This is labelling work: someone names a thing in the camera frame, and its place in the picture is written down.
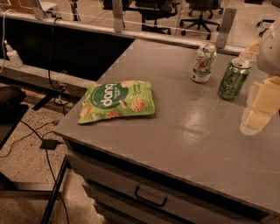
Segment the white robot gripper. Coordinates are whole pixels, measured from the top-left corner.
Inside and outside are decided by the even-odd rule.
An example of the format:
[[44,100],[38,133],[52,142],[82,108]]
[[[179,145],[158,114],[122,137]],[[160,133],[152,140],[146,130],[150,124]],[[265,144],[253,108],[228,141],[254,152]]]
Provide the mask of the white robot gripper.
[[239,54],[239,58],[254,61],[258,68],[269,75],[262,82],[254,81],[241,117],[240,131],[246,136],[260,132],[280,109],[280,19]]

